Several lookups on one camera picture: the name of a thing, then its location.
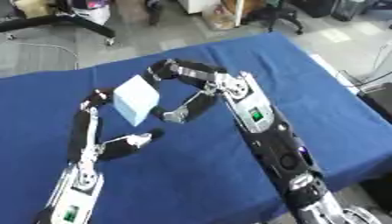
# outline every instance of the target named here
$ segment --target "office chair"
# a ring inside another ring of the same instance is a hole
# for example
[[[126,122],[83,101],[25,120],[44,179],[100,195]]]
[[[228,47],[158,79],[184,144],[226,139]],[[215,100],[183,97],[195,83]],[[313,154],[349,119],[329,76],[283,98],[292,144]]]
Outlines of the office chair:
[[[392,0],[379,0],[372,2],[370,5],[365,7],[362,14],[367,13],[368,11],[391,11],[392,10]]]
[[[51,8],[52,13],[38,17],[27,17],[13,1],[17,0],[10,1],[17,18],[0,24],[0,32],[6,33],[7,39],[15,38],[10,33],[11,31],[67,21],[106,37],[105,44],[107,46],[112,46],[115,43],[115,32],[103,25],[110,16],[109,4],[106,1],[56,0],[55,4],[47,5]]]
[[[273,32],[278,19],[293,23],[298,28],[296,34],[301,35],[304,33],[304,27],[298,20],[297,11],[284,7],[284,0],[278,0],[275,5],[273,3],[267,3],[265,7],[251,11],[241,23],[247,25],[249,22],[265,20],[268,23],[269,32]]]

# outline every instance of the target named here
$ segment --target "wire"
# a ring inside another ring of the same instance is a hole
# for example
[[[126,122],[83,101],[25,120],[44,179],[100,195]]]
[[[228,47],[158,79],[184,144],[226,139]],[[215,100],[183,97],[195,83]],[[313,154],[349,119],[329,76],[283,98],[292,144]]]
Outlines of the wire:
[[[373,80],[368,80],[368,81],[365,81],[365,82],[360,81],[360,84],[358,84],[358,85],[345,86],[345,87],[347,87],[347,88],[359,88],[359,87],[365,86],[365,85],[367,85],[367,84],[369,84],[369,83],[372,83],[372,82],[374,82],[374,81],[378,81],[378,80],[380,80],[380,79],[383,79],[383,78],[385,78],[385,77],[387,77],[387,76],[389,76],[389,75],[391,75],[391,74],[392,74],[392,71],[390,71],[390,72],[388,72],[388,73],[385,73],[384,75],[382,75],[382,76],[380,76],[380,77],[377,77],[377,78],[375,78],[375,79],[373,79]]]
[[[53,48],[58,48],[60,50],[66,51],[70,54],[73,55],[73,57],[75,58],[75,62],[74,62],[74,70],[79,69],[79,57],[75,52],[72,52],[71,50],[65,48],[64,46],[60,46],[60,45],[41,45],[41,44],[31,44],[31,43],[24,43],[24,42],[14,42],[14,41],[7,41],[5,40],[4,42],[0,43],[0,46],[4,43],[12,43],[15,45],[26,45],[26,46],[47,46],[47,47],[53,47]]]

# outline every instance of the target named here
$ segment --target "blue tablecloth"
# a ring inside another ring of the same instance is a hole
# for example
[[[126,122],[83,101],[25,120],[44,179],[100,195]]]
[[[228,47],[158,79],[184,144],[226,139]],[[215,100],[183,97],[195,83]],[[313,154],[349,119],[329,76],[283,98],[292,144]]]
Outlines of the blue tablecloth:
[[[391,168],[391,126],[283,36],[263,34],[78,71],[1,79],[0,222],[29,223],[44,207],[66,166],[74,112],[93,88],[119,85],[174,57],[256,74],[311,149],[331,189]],[[168,109],[195,91],[176,81],[161,90]],[[223,103],[186,125],[150,117],[135,129],[111,107],[101,115],[102,139],[154,127],[166,135],[140,154],[100,164],[106,182],[94,223],[250,223],[283,211]]]

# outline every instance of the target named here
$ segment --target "black robot arm segment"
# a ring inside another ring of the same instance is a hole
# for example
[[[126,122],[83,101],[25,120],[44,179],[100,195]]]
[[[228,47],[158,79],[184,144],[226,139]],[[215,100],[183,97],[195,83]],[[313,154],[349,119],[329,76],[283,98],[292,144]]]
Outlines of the black robot arm segment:
[[[123,158],[160,138],[163,131],[154,129],[142,135],[127,135],[98,143],[102,119],[98,108],[110,103],[113,89],[96,89],[81,104],[73,118],[67,151],[68,167],[62,172],[45,209],[34,223],[87,224],[104,183],[97,171],[98,161]]]
[[[219,96],[231,111],[244,142],[297,223],[380,224],[362,208],[340,207],[327,189],[310,152],[284,115],[271,104],[251,73],[240,72],[240,75],[233,77],[226,69],[178,59],[159,63],[148,69],[151,80],[160,81],[160,77],[177,78],[195,86],[199,92],[172,112],[156,108],[159,113],[152,111],[153,114],[158,114],[165,122],[189,122],[192,119],[188,116],[194,111],[199,115],[213,105],[198,95],[205,94],[211,98]]]

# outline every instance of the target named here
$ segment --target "robotic finger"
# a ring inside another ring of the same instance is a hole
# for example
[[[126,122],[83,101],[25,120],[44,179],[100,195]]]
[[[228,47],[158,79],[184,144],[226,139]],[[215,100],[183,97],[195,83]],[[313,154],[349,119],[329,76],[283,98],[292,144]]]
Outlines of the robotic finger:
[[[96,89],[80,104],[73,117],[67,150],[68,166],[45,209],[38,213],[33,223],[89,223],[104,183],[103,174],[96,170],[95,164],[131,155],[163,135],[162,130],[154,129],[142,135],[127,135],[98,143],[102,126],[98,108],[111,103],[114,92],[114,89]]]
[[[298,224],[381,224],[363,208],[340,206],[327,189],[309,150],[251,73],[241,72],[233,77],[224,69],[206,69],[198,63],[177,59],[168,59],[164,65],[166,70],[170,68],[172,76],[177,74],[179,79],[182,77],[187,84],[201,90],[178,109],[161,110],[158,117],[165,122],[189,122],[192,120],[189,115],[199,115],[211,106],[197,95],[220,96],[232,113],[244,142]]]
[[[142,135],[120,136],[104,142],[99,147],[101,161],[109,161],[117,158],[127,157],[139,152],[141,148],[150,142],[159,139],[164,132],[161,129],[152,129]]]

